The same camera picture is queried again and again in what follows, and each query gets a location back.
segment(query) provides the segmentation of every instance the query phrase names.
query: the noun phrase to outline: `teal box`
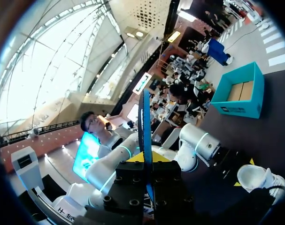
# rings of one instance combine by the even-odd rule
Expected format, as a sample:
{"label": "teal box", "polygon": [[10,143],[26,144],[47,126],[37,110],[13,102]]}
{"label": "teal box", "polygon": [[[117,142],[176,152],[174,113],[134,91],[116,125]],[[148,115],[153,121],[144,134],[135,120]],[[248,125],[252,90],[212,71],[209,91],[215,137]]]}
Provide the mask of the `teal box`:
{"label": "teal box", "polygon": [[[250,100],[227,101],[232,85],[253,81]],[[222,76],[211,104],[221,113],[258,119],[262,108],[264,94],[264,76],[252,62]]]}

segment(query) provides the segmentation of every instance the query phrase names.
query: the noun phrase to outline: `open box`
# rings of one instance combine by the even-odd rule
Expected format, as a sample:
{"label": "open box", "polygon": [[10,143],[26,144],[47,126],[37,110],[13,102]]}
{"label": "open box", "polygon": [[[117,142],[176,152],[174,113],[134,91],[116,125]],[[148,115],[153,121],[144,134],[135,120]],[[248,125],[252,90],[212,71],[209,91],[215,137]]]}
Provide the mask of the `open box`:
{"label": "open box", "polygon": [[222,76],[211,104],[222,114],[259,118],[264,76],[255,62]]}

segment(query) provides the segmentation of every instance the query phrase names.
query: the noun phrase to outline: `perforated panel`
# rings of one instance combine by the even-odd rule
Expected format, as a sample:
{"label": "perforated panel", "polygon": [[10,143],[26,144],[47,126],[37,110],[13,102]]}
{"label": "perforated panel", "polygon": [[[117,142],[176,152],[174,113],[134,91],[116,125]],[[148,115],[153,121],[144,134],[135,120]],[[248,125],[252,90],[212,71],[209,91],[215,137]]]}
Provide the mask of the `perforated panel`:
{"label": "perforated panel", "polygon": [[163,37],[170,0],[111,0],[115,19],[123,32],[129,26]]}

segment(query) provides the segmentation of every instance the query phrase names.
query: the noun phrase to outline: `blue screen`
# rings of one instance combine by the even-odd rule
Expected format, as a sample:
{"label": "blue screen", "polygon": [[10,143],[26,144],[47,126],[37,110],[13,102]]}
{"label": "blue screen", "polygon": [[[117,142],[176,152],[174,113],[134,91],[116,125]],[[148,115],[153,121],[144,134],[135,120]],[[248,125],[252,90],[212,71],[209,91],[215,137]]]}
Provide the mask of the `blue screen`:
{"label": "blue screen", "polygon": [[88,182],[85,178],[87,169],[98,160],[100,144],[96,137],[85,132],[77,150],[77,156],[73,164],[73,172]]}

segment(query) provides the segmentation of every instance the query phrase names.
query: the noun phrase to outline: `yellow triangle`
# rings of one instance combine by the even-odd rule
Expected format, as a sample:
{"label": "yellow triangle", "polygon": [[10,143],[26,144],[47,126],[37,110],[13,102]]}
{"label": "yellow triangle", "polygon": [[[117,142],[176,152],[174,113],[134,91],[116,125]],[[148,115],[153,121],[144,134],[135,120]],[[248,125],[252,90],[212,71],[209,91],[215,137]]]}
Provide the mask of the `yellow triangle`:
{"label": "yellow triangle", "polygon": [[[153,155],[153,162],[154,163],[156,163],[158,161],[169,162],[169,160],[167,158],[163,157],[162,155],[159,155],[157,152],[152,151],[152,155]],[[141,152],[138,155],[127,160],[127,162],[135,162],[135,161],[139,161],[142,163],[144,162],[143,152]]]}

